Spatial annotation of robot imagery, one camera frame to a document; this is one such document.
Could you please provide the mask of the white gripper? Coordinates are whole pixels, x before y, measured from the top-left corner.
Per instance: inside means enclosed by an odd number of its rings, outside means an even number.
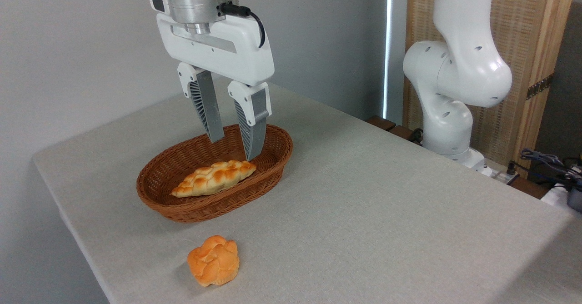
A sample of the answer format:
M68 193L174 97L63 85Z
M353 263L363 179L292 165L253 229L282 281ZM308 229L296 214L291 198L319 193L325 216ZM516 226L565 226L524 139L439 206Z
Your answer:
M185 97L191 99L215 143L224 137L224 128L211 72L238 81L227 90L235 103L246 160L252 161L262 152L266 119L272 114L265 81L274 74L274 60L268 37L261 34L264 29L253 16L226 15L210 24L210 33L199 35L193 26L172 19L167 1L150 0L150 4L157 12L166 51L181 61L177 72Z

